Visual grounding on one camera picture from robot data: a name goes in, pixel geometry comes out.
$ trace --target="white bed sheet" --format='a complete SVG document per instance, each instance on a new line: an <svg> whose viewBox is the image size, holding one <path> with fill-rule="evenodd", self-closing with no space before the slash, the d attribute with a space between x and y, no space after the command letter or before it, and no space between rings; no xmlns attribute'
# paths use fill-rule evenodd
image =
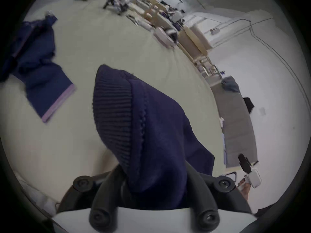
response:
<svg viewBox="0 0 311 233"><path fill-rule="evenodd" d="M77 90L44 124L26 99L22 82L10 76L1 84L0 135L12 168L56 200L76 177L112 169L115 158L100 140L92 113L95 74L107 64L175 99L198 140L214 154L213 175L224 173L219 116L207 83L179 48L166 49L125 16L103 10L104 3L58 1L27 16L39 19L47 10L56 15L53 61Z"/></svg>

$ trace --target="black screw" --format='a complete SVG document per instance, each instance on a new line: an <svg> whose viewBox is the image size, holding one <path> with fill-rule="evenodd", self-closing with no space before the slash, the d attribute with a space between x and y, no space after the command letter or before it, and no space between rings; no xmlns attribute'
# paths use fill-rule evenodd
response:
<svg viewBox="0 0 311 233"><path fill-rule="evenodd" d="M207 220L207 221L214 221L214 220L215 220L215 216L214 216L214 215L208 215L208 216L206 217L206 220Z"/></svg>
<svg viewBox="0 0 311 233"><path fill-rule="evenodd" d="M87 186L88 183L89 183L88 180L83 179L83 180L79 180L78 183L77 183L77 185L80 186L80 187L83 187L83 186Z"/></svg>
<svg viewBox="0 0 311 233"><path fill-rule="evenodd" d="M230 183L229 183L229 181L221 180L221 181L219 181L219 185L224 187L224 188L228 188L230 186Z"/></svg>
<svg viewBox="0 0 311 233"><path fill-rule="evenodd" d="M101 220L102 220L102 215L100 215L99 213L97 213L97 214L95 214L95 215L93 216L93 218L94 218L95 221L101 221Z"/></svg>

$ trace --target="gray mattress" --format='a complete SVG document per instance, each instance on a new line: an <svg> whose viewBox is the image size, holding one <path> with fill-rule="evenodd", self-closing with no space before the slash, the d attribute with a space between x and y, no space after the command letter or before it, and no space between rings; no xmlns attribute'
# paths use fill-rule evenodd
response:
<svg viewBox="0 0 311 233"><path fill-rule="evenodd" d="M239 166L239 154L250 162L257 161L257 148L253 125L244 99L238 92L225 91L221 83L212 87L219 116L224 118L226 167Z"/></svg>

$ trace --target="navy blue sweater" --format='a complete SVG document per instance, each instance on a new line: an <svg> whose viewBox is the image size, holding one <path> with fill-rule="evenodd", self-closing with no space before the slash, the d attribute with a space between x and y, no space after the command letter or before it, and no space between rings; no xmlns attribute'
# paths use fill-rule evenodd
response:
<svg viewBox="0 0 311 233"><path fill-rule="evenodd" d="M185 194L185 160L212 174L214 156L197 140L180 105L124 70L101 65L93 112L96 129L144 209L175 209Z"/></svg>

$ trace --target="navy blue garment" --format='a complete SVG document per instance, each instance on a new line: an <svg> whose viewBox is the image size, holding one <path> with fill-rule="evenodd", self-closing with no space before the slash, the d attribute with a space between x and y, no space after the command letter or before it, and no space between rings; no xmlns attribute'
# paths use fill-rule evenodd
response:
<svg viewBox="0 0 311 233"><path fill-rule="evenodd" d="M225 91L233 91L240 93L239 85L232 76L226 77L222 80L221 86Z"/></svg>
<svg viewBox="0 0 311 233"><path fill-rule="evenodd" d="M180 105L124 70L101 65L93 94L96 129L144 209L176 209L187 160L212 174L214 156L197 140Z"/></svg>
<svg viewBox="0 0 311 233"><path fill-rule="evenodd" d="M2 69L1 81L13 74L25 83L27 99L43 122L75 89L61 67L51 61L55 51L52 25L56 20L54 15L47 15L44 20L24 21Z"/></svg>

